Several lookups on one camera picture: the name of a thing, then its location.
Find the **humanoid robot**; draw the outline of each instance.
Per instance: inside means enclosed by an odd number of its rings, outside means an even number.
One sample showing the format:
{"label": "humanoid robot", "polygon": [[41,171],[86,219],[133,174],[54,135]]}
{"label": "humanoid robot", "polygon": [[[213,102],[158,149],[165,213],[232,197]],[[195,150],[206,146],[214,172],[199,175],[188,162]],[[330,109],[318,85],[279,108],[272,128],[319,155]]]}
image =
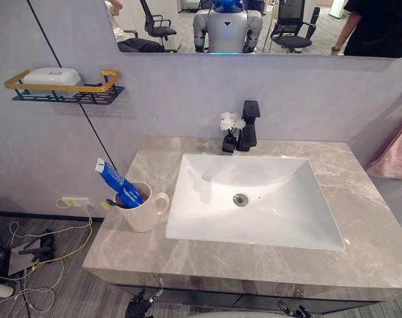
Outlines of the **humanoid robot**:
{"label": "humanoid robot", "polygon": [[204,52],[208,33],[210,53],[252,53],[262,29],[262,15],[244,10],[240,0],[222,0],[215,9],[200,10],[193,18],[196,52]]}

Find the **white flower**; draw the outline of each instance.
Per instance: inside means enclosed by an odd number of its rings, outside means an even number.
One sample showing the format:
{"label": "white flower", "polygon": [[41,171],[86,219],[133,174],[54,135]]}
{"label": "white flower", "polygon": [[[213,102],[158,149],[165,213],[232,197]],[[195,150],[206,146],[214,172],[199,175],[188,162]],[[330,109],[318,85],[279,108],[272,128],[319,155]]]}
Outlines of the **white flower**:
{"label": "white flower", "polygon": [[234,127],[236,129],[242,129],[246,126],[245,120],[244,119],[236,119],[234,121]]}
{"label": "white flower", "polygon": [[233,113],[223,113],[220,116],[221,122],[220,122],[220,128],[223,131],[227,131],[229,129],[232,129],[234,127],[234,122],[236,119],[236,114]]}

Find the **person's arm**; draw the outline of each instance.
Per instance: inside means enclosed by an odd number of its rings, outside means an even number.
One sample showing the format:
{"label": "person's arm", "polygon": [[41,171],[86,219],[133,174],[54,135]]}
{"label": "person's arm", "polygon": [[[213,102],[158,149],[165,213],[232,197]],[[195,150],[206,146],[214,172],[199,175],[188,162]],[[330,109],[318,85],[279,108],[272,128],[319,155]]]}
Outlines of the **person's arm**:
{"label": "person's arm", "polygon": [[113,5],[114,15],[119,15],[120,10],[123,8],[121,2],[119,0],[108,0],[108,2]]}
{"label": "person's arm", "polygon": [[[346,42],[346,39],[351,35],[352,31],[356,28],[360,21],[361,15],[359,15],[357,12],[352,12],[348,20],[346,21],[344,28],[342,29],[342,31],[340,31],[338,40],[336,41],[336,44],[334,46],[337,48],[341,48],[342,45],[344,45],[344,43]],[[339,50],[332,50],[332,53],[330,53],[330,55],[338,55],[338,53]]]}

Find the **sink drain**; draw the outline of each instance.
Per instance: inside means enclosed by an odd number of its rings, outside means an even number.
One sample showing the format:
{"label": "sink drain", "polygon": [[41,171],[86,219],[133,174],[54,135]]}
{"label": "sink drain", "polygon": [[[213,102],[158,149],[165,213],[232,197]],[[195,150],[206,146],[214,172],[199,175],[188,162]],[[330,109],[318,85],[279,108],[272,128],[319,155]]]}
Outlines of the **sink drain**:
{"label": "sink drain", "polygon": [[248,197],[243,193],[238,193],[233,196],[233,203],[238,207],[246,207],[248,204]]}

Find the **white soap box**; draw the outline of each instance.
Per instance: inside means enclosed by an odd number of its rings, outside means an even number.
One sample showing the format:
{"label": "white soap box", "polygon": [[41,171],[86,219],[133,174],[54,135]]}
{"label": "white soap box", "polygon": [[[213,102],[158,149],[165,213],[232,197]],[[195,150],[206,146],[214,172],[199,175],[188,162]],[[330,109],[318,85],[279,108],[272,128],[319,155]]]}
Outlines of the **white soap box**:
{"label": "white soap box", "polygon": [[[23,78],[24,84],[47,84],[47,85],[72,85],[83,86],[80,75],[72,68],[38,68],[28,73]],[[56,91],[58,96],[71,97],[75,91]],[[52,95],[51,91],[42,91],[39,89],[30,90],[32,95]]]}

